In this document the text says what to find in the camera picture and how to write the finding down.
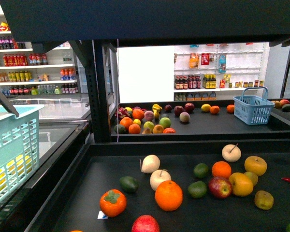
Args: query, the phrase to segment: black overhead panel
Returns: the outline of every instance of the black overhead panel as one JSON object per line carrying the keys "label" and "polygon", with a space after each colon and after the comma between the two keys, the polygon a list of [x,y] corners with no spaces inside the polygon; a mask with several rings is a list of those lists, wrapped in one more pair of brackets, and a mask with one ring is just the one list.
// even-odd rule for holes
{"label": "black overhead panel", "polygon": [[290,39],[290,0],[0,0],[18,41],[120,46]]}

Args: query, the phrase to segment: pear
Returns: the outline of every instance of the pear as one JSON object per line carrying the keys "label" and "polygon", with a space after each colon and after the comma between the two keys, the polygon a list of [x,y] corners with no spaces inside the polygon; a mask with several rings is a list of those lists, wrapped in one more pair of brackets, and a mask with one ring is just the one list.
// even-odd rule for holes
{"label": "pear", "polygon": [[148,127],[144,128],[142,134],[151,134],[150,128]]}

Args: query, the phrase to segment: basket handle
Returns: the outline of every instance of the basket handle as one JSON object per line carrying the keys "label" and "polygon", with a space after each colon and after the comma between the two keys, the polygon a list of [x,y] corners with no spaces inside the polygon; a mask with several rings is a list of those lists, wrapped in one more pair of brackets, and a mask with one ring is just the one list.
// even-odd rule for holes
{"label": "basket handle", "polygon": [[243,91],[243,93],[242,93],[242,95],[241,95],[240,100],[241,100],[241,101],[243,100],[243,98],[244,98],[244,93],[245,93],[246,90],[249,90],[249,89],[261,89],[261,88],[263,88],[263,89],[266,90],[265,92],[263,92],[262,98],[263,98],[264,100],[267,100],[267,93],[268,93],[267,87],[248,87],[248,88],[245,88],[244,91]]}

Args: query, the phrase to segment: white pear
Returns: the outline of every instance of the white pear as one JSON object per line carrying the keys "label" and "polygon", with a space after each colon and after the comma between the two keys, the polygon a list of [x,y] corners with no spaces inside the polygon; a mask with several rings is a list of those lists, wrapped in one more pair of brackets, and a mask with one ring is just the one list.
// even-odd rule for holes
{"label": "white pear", "polygon": [[160,159],[156,155],[146,156],[142,161],[140,160],[142,173],[153,173],[160,167]]}
{"label": "white pear", "polygon": [[237,145],[228,144],[222,149],[222,157],[228,162],[236,162],[240,159],[242,153]]}
{"label": "white pear", "polygon": [[159,184],[161,184],[165,180],[171,180],[171,175],[165,169],[158,169],[154,171],[150,176],[150,186],[154,191],[156,191]]}

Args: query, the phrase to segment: lemon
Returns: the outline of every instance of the lemon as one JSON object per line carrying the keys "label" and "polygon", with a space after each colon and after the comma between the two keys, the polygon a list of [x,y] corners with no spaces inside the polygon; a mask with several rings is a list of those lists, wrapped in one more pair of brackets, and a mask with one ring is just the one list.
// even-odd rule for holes
{"label": "lemon", "polygon": [[141,121],[139,119],[133,120],[133,123],[141,126]]}
{"label": "lemon", "polygon": [[211,105],[210,104],[204,104],[204,105],[201,106],[201,110],[203,112],[209,112],[210,109],[211,109]]}
{"label": "lemon", "polygon": [[188,193],[192,198],[201,198],[207,193],[206,183],[203,181],[197,181],[189,185]]}

